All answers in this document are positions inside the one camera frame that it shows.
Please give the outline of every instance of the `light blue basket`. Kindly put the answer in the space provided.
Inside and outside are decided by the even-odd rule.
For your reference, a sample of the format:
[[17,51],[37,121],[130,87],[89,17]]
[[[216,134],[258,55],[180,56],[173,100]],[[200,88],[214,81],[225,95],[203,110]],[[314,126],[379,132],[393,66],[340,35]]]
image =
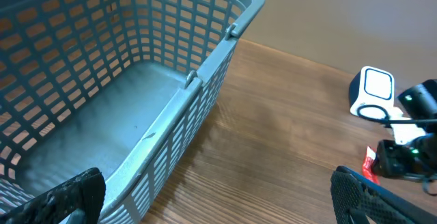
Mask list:
[[98,167],[138,223],[264,0],[0,0],[0,211]]

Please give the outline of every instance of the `basket bottom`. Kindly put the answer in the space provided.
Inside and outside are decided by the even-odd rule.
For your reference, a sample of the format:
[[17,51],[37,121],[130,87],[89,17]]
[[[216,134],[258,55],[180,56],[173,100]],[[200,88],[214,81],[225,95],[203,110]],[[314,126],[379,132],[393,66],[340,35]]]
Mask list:
[[184,83],[166,66],[136,63],[23,157],[17,182],[39,195],[90,167],[107,179]]

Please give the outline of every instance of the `black electronic device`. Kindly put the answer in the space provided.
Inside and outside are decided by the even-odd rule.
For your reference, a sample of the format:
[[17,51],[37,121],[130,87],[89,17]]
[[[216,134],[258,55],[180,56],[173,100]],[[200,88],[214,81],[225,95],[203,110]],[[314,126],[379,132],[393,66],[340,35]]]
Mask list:
[[[374,174],[386,178],[422,182],[423,190],[435,196],[437,194],[429,193],[428,183],[437,180],[437,80],[428,80],[411,87],[400,94],[397,99],[411,120],[394,120],[385,108],[378,105],[359,107],[358,116],[379,122],[388,128],[394,124],[416,124],[426,133],[423,132],[423,135],[413,137],[404,143],[391,140],[380,141],[371,170]],[[361,110],[367,107],[380,109],[386,117],[375,119],[361,114]]]

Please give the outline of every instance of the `wooden table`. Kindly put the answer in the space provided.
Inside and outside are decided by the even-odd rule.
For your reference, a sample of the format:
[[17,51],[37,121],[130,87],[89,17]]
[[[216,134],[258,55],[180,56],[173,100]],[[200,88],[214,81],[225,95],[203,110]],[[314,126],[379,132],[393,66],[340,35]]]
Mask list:
[[[350,115],[352,78],[241,40],[216,105],[143,222],[336,223],[333,170],[361,172],[366,146],[391,138]],[[420,184],[381,185],[436,213]]]

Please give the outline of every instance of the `black cable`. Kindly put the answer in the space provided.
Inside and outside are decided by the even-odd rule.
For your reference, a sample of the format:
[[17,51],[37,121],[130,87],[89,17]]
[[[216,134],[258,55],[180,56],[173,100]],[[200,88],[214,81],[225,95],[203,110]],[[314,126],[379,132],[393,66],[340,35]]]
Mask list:
[[[377,108],[377,109],[381,110],[382,112],[384,112],[385,118],[384,119],[378,119],[378,118],[372,118],[372,117],[368,117],[368,116],[365,116],[365,115],[361,114],[361,110],[362,109],[366,109],[366,108]],[[381,107],[381,106],[376,105],[376,104],[365,104],[365,105],[362,105],[362,106],[360,106],[356,110],[356,114],[359,117],[361,117],[363,119],[366,119],[367,121],[377,122],[377,123],[381,123],[381,124],[385,124],[385,125],[389,125],[389,124],[433,124],[433,123],[437,123],[437,119],[390,120],[389,112],[387,112],[387,110],[384,107]]]
[[430,180],[428,177],[424,177],[423,179],[422,179],[422,190],[426,193],[426,194],[428,194],[428,195],[430,195],[430,196],[432,196],[432,197],[437,197],[437,193],[430,193],[429,192],[429,184],[430,183],[432,183],[432,180]]

